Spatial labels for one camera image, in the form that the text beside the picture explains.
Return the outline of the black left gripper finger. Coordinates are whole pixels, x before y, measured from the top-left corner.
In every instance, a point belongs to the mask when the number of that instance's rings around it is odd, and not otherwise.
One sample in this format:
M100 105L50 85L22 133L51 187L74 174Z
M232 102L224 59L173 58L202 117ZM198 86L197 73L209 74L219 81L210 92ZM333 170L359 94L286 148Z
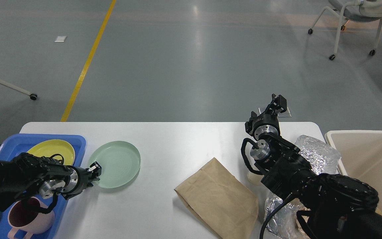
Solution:
M88 168L88 179L89 181L99 181L102 174L102 167L95 161Z

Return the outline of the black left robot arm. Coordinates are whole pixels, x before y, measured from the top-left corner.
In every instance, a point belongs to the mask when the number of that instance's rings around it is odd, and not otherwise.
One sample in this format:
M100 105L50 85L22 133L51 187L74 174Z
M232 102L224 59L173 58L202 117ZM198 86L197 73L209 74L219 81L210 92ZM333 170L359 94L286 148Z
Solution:
M0 160L0 211L19 201L26 210L48 214L57 206L59 195L68 200L99 181L102 167L98 162L84 169L64 165L64 158L57 156L23 152L11 161Z

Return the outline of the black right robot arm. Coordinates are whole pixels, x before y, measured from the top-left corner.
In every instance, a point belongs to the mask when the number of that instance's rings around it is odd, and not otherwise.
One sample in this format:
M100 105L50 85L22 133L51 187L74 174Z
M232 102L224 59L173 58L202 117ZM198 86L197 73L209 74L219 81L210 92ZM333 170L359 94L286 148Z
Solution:
M287 110L287 100L272 94L263 112L251 112L241 154L247 169L261 175L261 183L282 199L261 227L294 199L307 210L296 218L311 239L382 239L382 216L375 212L378 192L369 184L340 174L315 174L300 148L281 136L278 114Z

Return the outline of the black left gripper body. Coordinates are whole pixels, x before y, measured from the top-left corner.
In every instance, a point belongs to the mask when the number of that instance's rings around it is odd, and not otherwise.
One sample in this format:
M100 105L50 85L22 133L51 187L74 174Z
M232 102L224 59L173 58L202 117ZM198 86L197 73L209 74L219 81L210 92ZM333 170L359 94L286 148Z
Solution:
M94 167L83 169L74 166L49 166L42 182L38 184L38 194L43 199L61 194L70 199L92 187L94 181Z

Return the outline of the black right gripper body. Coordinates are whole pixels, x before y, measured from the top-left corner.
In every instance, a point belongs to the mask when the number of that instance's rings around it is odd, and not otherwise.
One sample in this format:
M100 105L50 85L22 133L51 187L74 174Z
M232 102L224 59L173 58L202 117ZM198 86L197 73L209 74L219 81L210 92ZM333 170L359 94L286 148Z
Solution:
M273 133L280 136L280 127L277 115L264 114L262 120L250 120L245 122L245 132L256 140L261 139L261 135L265 133Z

